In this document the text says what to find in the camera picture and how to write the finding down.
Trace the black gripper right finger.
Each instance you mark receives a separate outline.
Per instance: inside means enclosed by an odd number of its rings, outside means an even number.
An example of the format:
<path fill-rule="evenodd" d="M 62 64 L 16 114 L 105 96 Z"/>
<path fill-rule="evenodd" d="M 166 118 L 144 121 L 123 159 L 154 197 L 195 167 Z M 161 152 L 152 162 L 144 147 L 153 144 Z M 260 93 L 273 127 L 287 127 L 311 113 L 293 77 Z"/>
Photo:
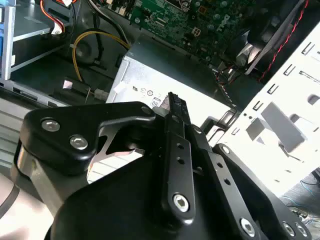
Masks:
<path fill-rule="evenodd" d="M 198 218 L 215 240 L 310 240 L 307 226 L 225 144 L 211 147 L 191 124 L 187 104 L 177 108 L 191 146 Z"/>

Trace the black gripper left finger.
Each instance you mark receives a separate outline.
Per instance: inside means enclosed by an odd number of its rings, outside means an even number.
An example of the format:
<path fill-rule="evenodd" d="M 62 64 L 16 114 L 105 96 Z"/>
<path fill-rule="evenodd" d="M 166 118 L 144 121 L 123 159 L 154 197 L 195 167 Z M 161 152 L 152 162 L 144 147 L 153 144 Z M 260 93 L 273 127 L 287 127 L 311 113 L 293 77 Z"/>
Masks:
<path fill-rule="evenodd" d="M 87 173 L 99 153 L 144 150 L 133 162 L 161 163 L 162 211 L 174 222 L 192 222 L 196 207 L 191 143 L 178 99 L 167 95 L 165 116 L 138 101 L 34 110 L 22 123 L 21 150 L 66 179 Z"/>

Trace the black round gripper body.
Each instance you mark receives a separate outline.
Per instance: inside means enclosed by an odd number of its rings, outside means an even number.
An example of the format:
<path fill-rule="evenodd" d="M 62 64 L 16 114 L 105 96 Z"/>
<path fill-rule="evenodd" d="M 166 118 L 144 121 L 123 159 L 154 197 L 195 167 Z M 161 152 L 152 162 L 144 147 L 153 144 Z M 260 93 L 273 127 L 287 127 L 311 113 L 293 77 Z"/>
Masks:
<path fill-rule="evenodd" d="M 213 185 L 193 172 L 196 215 L 180 225 L 161 208 L 162 164 L 134 161 L 70 196 L 57 212 L 51 240 L 246 240 Z"/>

